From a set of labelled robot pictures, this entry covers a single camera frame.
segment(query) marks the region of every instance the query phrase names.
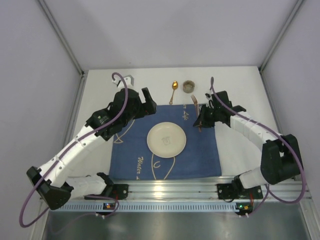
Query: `gray wall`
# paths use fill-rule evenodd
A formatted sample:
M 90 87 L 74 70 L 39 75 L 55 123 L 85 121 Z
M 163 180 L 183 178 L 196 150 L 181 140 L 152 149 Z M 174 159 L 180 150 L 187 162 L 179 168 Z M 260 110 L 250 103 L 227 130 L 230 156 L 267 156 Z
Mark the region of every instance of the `gray wall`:
M 46 0 L 86 69 L 259 66 L 296 0 Z
M 307 0 L 264 71 L 285 134 L 300 146 L 305 174 L 320 213 L 320 1 Z
M 0 238 L 24 240 L 26 171 L 61 149 L 79 75 L 35 0 L 1 1 L 0 33 Z M 37 214 L 36 199 L 26 223 Z

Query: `spoon handle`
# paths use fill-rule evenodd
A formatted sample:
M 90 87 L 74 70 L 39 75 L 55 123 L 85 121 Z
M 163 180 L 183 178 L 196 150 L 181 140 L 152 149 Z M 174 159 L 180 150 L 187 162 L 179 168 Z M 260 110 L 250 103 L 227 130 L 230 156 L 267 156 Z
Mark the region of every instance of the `spoon handle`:
M 172 105 L 172 103 L 174 101 L 174 94 L 175 94 L 175 90 L 173 90 L 172 97 L 171 97 L 170 102 L 169 102 L 170 105 Z

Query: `gray floor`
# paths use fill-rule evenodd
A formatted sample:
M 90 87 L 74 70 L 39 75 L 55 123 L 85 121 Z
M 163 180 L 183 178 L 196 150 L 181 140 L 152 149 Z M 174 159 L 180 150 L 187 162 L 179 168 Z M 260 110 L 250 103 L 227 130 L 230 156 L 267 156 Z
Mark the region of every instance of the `gray floor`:
M 50 213 L 54 231 L 83 213 Z M 43 240 L 309 240 L 299 205 L 265 203 L 252 217 L 234 213 L 118 213 L 88 215 Z

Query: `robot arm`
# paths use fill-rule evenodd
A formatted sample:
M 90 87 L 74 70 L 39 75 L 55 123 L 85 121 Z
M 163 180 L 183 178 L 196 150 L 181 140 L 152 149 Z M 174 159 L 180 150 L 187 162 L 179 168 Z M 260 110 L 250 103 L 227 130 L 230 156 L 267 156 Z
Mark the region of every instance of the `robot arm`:
M 113 102 L 107 108 L 92 114 L 75 138 L 56 156 L 42 166 L 38 168 L 32 166 L 27 171 L 28 178 L 35 185 L 58 161 L 37 188 L 37 192 L 50 209 L 58 209 L 72 198 L 91 194 L 99 195 L 106 191 L 110 180 L 104 173 L 87 177 L 68 177 L 90 152 L 108 141 L 114 134 L 120 132 L 130 120 L 156 113 L 157 104 L 153 101 L 148 88 L 143 88 L 142 93 L 145 97 L 145 103 L 141 102 L 136 91 L 128 89 L 128 100 L 122 115 L 115 122 L 98 130 L 95 134 L 83 137 L 112 120 L 120 112 L 125 101 L 125 90 L 121 89 L 115 94 Z
M 249 120 L 245 120 L 228 111 L 215 98 L 214 94 L 206 94 L 208 103 L 201 107 L 198 119 L 193 126 L 211 128 L 215 126 L 215 122 L 222 122 L 241 133 L 261 151 L 260 167 L 236 176 L 232 181 L 235 190 L 241 192 L 244 189 L 250 189 L 263 184 L 274 185 L 300 174 L 299 167 L 292 154 L 277 137 L 258 125 L 246 113 L 246 109 L 239 105 L 232 106 L 232 102 L 229 101 L 226 91 L 217 92 L 217 95 L 229 108 L 247 117 Z M 291 134 L 283 136 L 279 133 L 278 135 L 293 148 L 302 164 L 297 139 Z

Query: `spoon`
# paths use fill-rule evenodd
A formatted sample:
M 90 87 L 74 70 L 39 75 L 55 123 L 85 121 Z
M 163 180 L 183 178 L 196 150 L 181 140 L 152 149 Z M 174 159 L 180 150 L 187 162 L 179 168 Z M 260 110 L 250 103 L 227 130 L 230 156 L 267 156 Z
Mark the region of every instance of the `spoon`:
M 177 81 L 174 81 L 174 82 L 172 83 L 173 93 L 172 93 L 172 97 L 171 97 L 170 102 L 169 102 L 170 105 L 172 105 L 172 103 L 173 103 L 175 90 L 176 90 L 177 88 L 178 88 L 178 82 L 177 82 Z

